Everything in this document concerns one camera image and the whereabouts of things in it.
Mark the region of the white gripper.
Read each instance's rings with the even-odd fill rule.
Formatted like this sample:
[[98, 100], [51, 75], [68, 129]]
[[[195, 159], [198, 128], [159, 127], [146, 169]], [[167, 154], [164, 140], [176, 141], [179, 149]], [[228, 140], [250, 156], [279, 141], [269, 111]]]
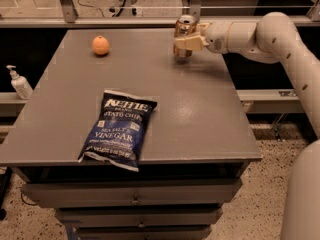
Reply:
[[236, 52], [237, 49], [232, 46], [232, 25], [231, 21], [198, 23], [196, 33], [176, 37], [174, 46], [178, 49], [190, 51], [201, 51], [206, 47], [210, 52], [219, 54]]

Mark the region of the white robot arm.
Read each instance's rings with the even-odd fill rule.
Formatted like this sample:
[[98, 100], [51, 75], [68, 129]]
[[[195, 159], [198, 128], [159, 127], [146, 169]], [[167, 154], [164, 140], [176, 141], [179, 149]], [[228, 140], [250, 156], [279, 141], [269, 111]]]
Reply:
[[282, 64], [317, 140], [302, 150], [293, 165], [280, 240], [320, 240], [320, 61], [292, 20], [271, 12], [258, 22], [197, 23], [193, 33], [176, 36], [174, 46]]

